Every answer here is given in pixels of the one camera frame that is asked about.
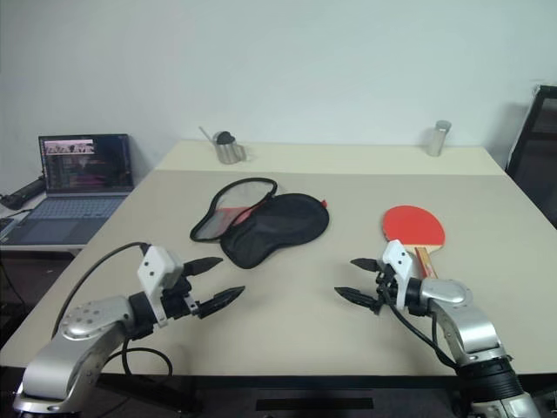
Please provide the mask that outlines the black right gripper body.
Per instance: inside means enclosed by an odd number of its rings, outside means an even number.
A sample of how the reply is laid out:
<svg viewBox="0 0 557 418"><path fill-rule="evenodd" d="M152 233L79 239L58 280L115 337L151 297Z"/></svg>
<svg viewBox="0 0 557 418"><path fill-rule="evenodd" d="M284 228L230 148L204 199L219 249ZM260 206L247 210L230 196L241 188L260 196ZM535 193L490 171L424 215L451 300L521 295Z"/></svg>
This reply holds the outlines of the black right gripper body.
<svg viewBox="0 0 557 418"><path fill-rule="evenodd" d="M372 262L373 271L376 277L376 293L378 298L375 302L373 313L379 315L383 306L395 307L398 285L395 280L395 271L389 264L379 263L377 260Z"/></svg>

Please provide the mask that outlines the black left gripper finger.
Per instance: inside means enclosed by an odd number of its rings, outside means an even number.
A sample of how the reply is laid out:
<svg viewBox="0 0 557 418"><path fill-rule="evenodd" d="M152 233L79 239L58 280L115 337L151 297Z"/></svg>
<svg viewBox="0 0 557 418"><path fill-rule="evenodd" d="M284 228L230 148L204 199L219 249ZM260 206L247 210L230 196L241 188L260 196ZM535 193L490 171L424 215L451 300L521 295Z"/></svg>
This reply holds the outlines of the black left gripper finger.
<svg viewBox="0 0 557 418"><path fill-rule="evenodd" d="M216 293L211 299L202 302L198 306L198 317L199 319L206 318L225 307L229 306L235 299L237 299L242 292L244 292L245 287L231 287L225 289L220 293Z"/></svg>
<svg viewBox="0 0 557 418"><path fill-rule="evenodd" d="M219 257L204 257L188 261L183 265L182 274L184 276L196 276L211 270L222 261L223 259Z"/></svg>

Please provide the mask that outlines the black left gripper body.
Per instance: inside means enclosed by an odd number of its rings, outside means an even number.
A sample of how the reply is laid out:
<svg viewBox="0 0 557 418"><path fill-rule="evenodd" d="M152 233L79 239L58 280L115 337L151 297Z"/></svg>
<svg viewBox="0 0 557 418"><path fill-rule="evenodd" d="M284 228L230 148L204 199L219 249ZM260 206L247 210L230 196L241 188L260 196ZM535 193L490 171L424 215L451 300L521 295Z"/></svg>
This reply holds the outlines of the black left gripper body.
<svg viewBox="0 0 557 418"><path fill-rule="evenodd" d="M188 315L199 316L200 305L193 299L191 290L187 275L182 273L171 288L163 291L161 301L167 318L178 320Z"/></svg>

